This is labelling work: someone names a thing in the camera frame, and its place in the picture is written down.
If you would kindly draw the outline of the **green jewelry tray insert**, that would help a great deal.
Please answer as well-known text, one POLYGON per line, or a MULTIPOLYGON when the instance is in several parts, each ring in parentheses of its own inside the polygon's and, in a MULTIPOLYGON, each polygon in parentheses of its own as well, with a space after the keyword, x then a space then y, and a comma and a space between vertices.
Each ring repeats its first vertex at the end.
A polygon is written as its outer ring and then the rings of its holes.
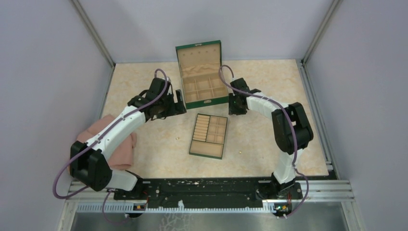
POLYGON ((196 115, 189 154, 222 159, 228 118, 217 115, 196 115))

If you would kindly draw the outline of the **green jewelry box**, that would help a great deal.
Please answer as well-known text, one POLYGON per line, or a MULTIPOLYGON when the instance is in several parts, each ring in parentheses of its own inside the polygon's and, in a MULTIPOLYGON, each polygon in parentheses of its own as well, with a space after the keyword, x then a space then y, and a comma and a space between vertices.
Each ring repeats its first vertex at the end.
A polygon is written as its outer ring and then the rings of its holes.
POLYGON ((218 75, 222 65, 220 40, 176 46, 186 108, 228 102, 228 90, 218 75))

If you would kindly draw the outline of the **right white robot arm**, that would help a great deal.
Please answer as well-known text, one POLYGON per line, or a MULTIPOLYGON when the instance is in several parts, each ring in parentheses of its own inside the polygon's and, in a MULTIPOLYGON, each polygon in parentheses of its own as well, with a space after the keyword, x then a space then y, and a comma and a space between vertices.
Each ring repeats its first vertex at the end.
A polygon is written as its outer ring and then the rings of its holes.
POLYGON ((275 142, 280 149, 278 165, 271 175, 271 193, 284 198, 294 185, 297 160, 314 138, 310 122, 301 103, 280 103, 258 89, 249 89, 243 78, 227 85, 229 115, 245 115, 255 111, 270 119, 275 142))

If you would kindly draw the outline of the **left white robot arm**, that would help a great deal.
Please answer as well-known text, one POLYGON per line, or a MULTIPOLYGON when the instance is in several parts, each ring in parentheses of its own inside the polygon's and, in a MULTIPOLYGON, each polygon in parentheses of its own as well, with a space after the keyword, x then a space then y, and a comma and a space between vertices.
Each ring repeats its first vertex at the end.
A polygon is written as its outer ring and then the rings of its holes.
POLYGON ((124 190, 132 199, 143 196, 139 177, 126 170, 114 170, 108 159, 114 150, 138 127, 148 121, 186 113, 181 90, 170 81, 155 77, 150 87, 127 103, 122 113, 102 131, 85 142, 76 141, 70 151, 70 176, 94 191, 124 190))

